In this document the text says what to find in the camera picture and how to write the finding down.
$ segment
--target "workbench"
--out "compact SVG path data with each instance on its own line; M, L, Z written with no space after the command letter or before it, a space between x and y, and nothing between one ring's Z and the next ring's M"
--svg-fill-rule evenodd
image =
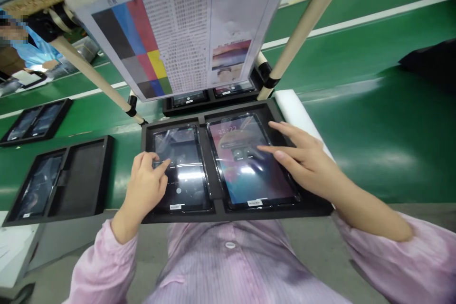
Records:
M331 15L326 13L317 28L413 1L417 0L334 0L328 8ZM340 167L386 202L456 202L453 172L442 176L454 166L456 124L446 118L454 117L455 104L396 67L406 53L456 37L455 4L449 0L309 38L277 87L298 93ZM286 38L290 23L297 22L305 5L280 9L266 42ZM263 51L272 65L282 48ZM111 84L121 83L116 69L104 63L97 70ZM94 88L81 74L60 79L0 98L0 115ZM128 87L117 90L128 97ZM163 118L160 101L139 103L137 110L149 122ZM0 116L0 134L16 117ZM0 149L0 209L10 208L36 154L106 134L115 138L106 208L119 208L133 157L140 152L141 128L98 93L75 101L54 139Z

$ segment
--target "foam tray compartment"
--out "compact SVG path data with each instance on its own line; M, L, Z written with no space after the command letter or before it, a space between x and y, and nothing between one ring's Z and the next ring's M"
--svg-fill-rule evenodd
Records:
M217 167L212 157L206 123L220 119L239 116L246 113L255 113L260 120L269 140L276 146L293 146L281 133L270 128L268 121L282 121L283 118L275 104L274 99L254 103L239 104L205 113L189 115L176 119L169 119L157 123L144 125L142 128L142 151L152 151L152 135L170 128L195 124L199 128L199 142L201 144L202 158L209 185L209 198L212 203L211 210L188 211L176 213L149 213L143 223L166 222L218 222L256 219L284 219L308 216L327 216L332 205L312 193L299 188L302 201L299 205L276 205L264 209L231 210L227 204L227 195L222 188L217 172Z
M109 135L38 155L8 213L6 226L61 221L103 212L112 158L113 138ZM63 156L52 192L41 217L17 218L20 201L39 162L50 155Z
M195 104L188 104L182 107L173 108L172 107L172 100L171 98L166 98L162 101L163 106L163 115L171 117L177 115L184 115L190 113L201 112L208 109L224 107L228 105L240 104L255 101L260 93L261 88L263 87L264 80L261 77L261 74L257 71L256 68L252 70L250 74L250 79L252 83L255 85L256 90L242 93L242 94L234 94L229 95L221 98L215 97L214 89L206 90L208 95L208 100L205 102L198 102Z
M65 99L25 109L0 139L0 146L17 146L51 139L56 134L72 103L73 100Z

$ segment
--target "hand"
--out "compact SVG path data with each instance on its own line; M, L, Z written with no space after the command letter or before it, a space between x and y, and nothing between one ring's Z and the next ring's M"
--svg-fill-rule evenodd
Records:
M342 186L355 186L323 151L323 142L285 122L270 121L269 126L289 137L296 148L258 146L258 149L273 153L304 189L331 201Z
M60 62L56 59L52 59L50 61L46 61L43 63L42 67L44 69L47 69L47 70L52 70L54 69L56 66L58 66L60 64Z
M375 196L353 183L323 151L323 143L288 123L269 126L286 135L294 147L258 146L274 154L304 189L333 203L339 216L353 228L394 241L413 237L410 225Z
M138 232L144 217L161 201L168 177L165 171L171 160L165 160L155 170L153 161L160 158L153 152L142 152L133 160L132 176L122 207L114 216L111 228L117 241L125 244Z

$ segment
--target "worker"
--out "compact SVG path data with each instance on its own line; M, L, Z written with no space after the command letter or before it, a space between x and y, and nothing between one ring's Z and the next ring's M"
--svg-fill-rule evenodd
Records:
M258 149L273 153L297 183L334 204L336 226L378 291L393 303L456 303L456 234L397 213L356 186L306 132L269 125L296 148ZM65 303L126 302L139 225L168 181L170 161L154 170L158 159L151 152L135 157L125 201L77 262ZM145 303L349 302L300 263L277 220L174 223L168 234L168 263Z
M25 62L26 69L46 72L55 68L62 55L28 25L12 19L0 8L0 39L7 41Z

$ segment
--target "pink sleeve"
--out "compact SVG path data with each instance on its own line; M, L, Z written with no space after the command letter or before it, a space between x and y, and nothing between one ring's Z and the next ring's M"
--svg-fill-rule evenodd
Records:
M367 280L393 303L456 303L456 234L432 223L401 216L411 241L395 242L351 228L332 217Z
M136 239L121 245L107 220L95 243L78 260L66 304L124 304L133 280Z

